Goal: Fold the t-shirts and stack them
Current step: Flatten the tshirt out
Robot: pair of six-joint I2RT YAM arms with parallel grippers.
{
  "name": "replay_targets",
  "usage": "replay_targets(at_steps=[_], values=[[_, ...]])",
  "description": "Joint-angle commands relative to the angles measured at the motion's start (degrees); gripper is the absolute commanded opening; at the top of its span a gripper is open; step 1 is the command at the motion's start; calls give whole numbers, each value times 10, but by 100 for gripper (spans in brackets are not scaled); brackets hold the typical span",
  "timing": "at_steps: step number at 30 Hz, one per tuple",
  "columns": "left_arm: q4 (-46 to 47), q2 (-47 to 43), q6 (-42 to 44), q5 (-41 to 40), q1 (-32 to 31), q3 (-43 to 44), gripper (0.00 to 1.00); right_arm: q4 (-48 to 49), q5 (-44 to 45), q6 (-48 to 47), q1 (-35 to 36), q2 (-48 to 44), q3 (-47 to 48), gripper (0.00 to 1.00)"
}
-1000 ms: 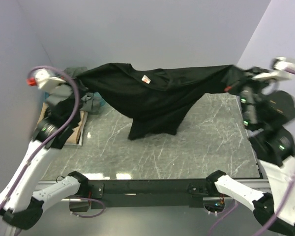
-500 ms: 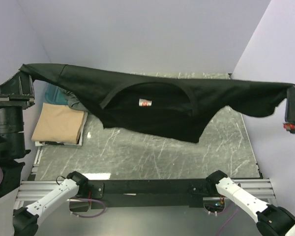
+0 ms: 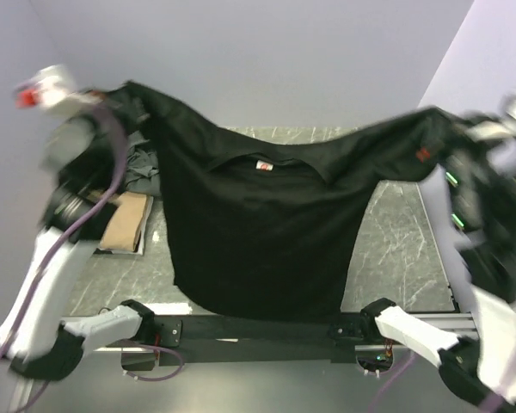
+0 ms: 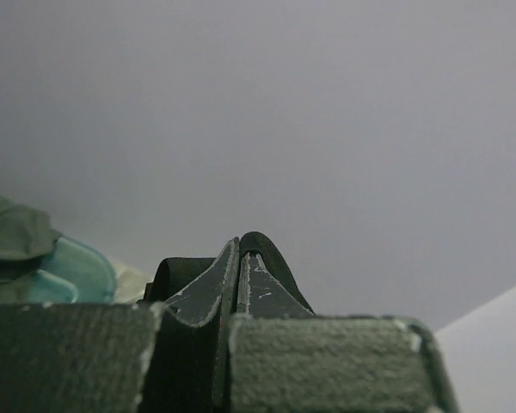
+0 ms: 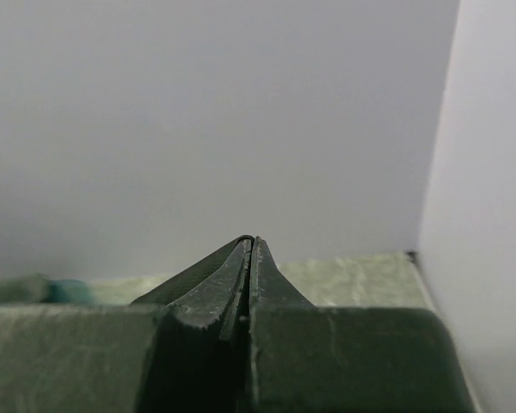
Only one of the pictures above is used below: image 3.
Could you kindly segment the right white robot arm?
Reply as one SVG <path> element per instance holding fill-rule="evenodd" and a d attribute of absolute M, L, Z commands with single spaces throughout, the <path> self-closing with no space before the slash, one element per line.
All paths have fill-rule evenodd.
<path fill-rule="evenodd" d="M 516 106 L 459 126 L 421 148 L 445 171 L 451 221 L 470 277 L 476 336 L 439 329 L 388 299 L 360 313 L 365 340 L 400 343 L 435 366 L 445 386 L 483 412 L 516 412 Z"/>

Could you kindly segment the black t shirt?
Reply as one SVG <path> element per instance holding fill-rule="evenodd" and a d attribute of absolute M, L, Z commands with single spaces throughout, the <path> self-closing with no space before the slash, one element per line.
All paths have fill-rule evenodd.
<path fill-rule="evenodd" d="M 107 98 L 158 162 L 175 286 L 230 317 L 338 314 L 358 231 L 382 181 L 419 182 L 454 119 L 425 108 L 323 142 L 281 145 L 218 126 L 129 81 Z"/>

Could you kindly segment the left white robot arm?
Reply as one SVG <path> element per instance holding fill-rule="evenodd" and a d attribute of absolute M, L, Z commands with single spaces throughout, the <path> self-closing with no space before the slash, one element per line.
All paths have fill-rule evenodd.
<path fill-rule="evenodd" d="M 146 113 L 123 88 L 72 93 L 42 100 L 40 106 L 64 117 L 43 159 L 58 185 L 40 220 L 26 278 L 0 326 L 0 361 L 25 379 L 57 382 L 99 348 L 121 341 L 143 346 L 156 335 L 154 312 L 132 299 L 78 322 L 62 318 L 77 278 L 114 216 L 128 138 Z"/>

